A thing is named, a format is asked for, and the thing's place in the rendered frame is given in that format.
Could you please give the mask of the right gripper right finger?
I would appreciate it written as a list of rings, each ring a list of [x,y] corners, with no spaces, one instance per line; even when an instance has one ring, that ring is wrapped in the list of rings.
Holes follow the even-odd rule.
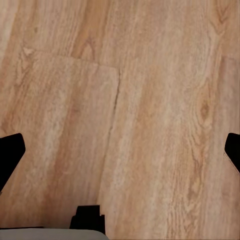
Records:
[[[224,150],[240,172],[240,135],[229,133],[225,142]]]

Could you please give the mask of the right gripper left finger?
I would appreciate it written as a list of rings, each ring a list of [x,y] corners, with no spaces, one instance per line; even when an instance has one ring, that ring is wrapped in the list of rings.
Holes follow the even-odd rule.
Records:
[[[21,133],[0,138],[0,192],[26,151]]]

